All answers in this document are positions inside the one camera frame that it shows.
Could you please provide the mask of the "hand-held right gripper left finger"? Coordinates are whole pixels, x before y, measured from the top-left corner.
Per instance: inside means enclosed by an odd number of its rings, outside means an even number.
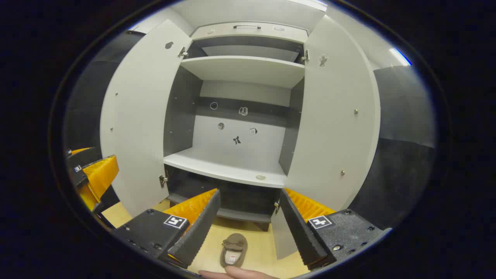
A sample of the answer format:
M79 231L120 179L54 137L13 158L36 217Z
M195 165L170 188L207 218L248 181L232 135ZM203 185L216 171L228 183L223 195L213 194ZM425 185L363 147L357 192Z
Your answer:
M114 229L113 236L146 257L187 269L220 205L220 191L211 189L164 211L147 209Z

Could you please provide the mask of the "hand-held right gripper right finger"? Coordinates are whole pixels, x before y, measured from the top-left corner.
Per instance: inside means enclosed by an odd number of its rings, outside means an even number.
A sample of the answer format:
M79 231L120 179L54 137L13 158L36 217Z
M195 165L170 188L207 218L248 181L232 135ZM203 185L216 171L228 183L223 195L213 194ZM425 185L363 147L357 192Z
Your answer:
M311 271L347 261L391 231L354 209L335 211L289 188L281 189L278 205L302 262Z

